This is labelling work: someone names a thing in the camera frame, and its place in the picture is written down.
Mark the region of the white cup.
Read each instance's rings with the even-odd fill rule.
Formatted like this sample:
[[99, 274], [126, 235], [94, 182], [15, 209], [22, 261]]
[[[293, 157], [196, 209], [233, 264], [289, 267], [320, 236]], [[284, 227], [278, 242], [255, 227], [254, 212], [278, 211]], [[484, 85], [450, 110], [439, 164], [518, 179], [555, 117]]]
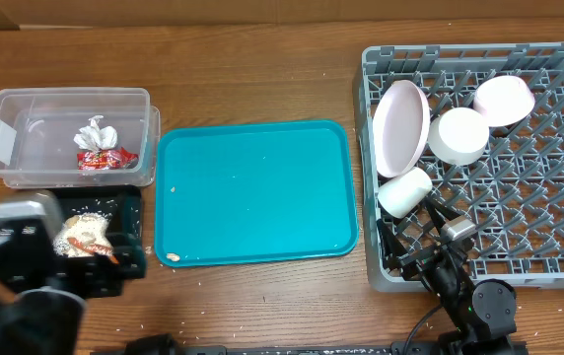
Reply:
[[381, 207], [397, 219], [404, 218], [432, 189], [430, 177], [420, 168], [395, 177], [379, 188]]

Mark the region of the white napkin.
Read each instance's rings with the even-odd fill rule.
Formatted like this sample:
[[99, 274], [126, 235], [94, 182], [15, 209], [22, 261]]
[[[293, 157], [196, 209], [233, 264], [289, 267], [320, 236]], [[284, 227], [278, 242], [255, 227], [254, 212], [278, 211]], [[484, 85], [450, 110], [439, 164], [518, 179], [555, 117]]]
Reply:
[[112, 126], [100, 127], [103, 115], [95, 115], [89, 119], [87, 126], [81, 127], [73, 141], [81, 150], [100, 152], [113, 149], [117, 145], [117, 131]]

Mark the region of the red snack wrapper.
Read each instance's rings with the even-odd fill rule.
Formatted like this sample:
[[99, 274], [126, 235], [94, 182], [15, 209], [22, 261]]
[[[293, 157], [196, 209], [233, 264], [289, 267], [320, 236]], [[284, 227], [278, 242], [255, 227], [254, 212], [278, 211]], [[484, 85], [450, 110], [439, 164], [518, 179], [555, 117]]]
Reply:
[[77, 165], [81, 171], [127, 169], [137, 160], [137, 154], [130, 153], [124, 148], [77, 154]]

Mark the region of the orange carrot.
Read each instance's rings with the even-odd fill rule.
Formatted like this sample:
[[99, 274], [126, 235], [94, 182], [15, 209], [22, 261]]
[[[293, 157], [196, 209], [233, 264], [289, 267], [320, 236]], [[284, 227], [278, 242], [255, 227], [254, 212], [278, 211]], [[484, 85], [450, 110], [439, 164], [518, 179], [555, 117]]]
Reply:
[[111, 247], [98, 245], [98, 244], [82, 243], [76, 238], [68, 238], [67, 241], [72, 247], [76, 249], [79, 249], [85, 253], [99, 254], [106, 256], [112, 263], [118, 264], [118, 260], [113, 255]]

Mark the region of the white bowl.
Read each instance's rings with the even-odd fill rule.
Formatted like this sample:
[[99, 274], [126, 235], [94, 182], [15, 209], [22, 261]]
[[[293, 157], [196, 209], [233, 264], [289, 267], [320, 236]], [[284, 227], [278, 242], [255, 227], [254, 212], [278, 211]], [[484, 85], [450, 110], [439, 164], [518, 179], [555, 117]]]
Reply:
[[427, 143], [441, 161], [466, 166], [482, 156], [489, 135], [489, 126], [479, 112], [456, 107], [432, 121]]

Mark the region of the pink plate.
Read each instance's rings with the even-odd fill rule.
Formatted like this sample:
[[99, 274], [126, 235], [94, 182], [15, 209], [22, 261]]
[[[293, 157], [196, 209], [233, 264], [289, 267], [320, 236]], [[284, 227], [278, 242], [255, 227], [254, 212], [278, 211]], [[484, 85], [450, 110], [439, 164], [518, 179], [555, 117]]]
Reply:
[[411, 81], [395, 81], [373, 116], [378, 174], [395, 178], [409, 171], [425, 148], [429, 128], [429, 104], [422, 90]]

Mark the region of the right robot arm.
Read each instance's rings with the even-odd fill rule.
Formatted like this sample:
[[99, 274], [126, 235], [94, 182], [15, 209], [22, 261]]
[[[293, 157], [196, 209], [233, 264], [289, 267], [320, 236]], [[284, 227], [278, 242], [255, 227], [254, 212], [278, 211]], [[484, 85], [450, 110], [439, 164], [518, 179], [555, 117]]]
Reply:
[[[426, 197], [420, 206], [431, 217], [438, 232], [433, 244], [409, 252], [384, 219], [377, 221], [383, 249], [383, 266], [395, 269], [406, 281], [419, 281], [438, 299], [410, 330], [402, 342], [390, 346], [393, 354], [526, 354], [523, 342], [515, 343], [517, 293], [513, 286], [499, 279], [478, 283], [470, 279], [463, 265], [473, 248], [475, 224], [465, 215]], [[455, 329], [435, 341], [416, 341], [422, 325], [439, 310], [449, 316]]]

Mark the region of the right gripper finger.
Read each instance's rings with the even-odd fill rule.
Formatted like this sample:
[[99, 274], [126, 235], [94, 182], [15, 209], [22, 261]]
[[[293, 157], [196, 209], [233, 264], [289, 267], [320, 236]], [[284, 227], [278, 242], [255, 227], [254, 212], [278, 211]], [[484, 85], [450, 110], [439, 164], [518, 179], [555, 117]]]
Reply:
[[404, 267], [402, 258], [408, 255], [408, 251], [384, 220], [377, 221], [377, 229], [382, 246], [383, 268], [401, 271]]
[[462, 222], [462, 215], [442, 205], [432, 197], [425, 197], [423, 205], [429, 213], [432, 223], [439, 233], [441, 242], [455, 241], [459, 229], [456, 225]]

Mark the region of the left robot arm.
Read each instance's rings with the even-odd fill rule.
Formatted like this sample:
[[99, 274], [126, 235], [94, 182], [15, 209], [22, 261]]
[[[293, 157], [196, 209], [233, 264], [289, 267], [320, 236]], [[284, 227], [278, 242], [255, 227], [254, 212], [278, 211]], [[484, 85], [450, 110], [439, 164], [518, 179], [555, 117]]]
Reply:
[[0, 201], [0, 354], [71, 354], [90, 299], [142, 279], [134, 186], [30, 190]]

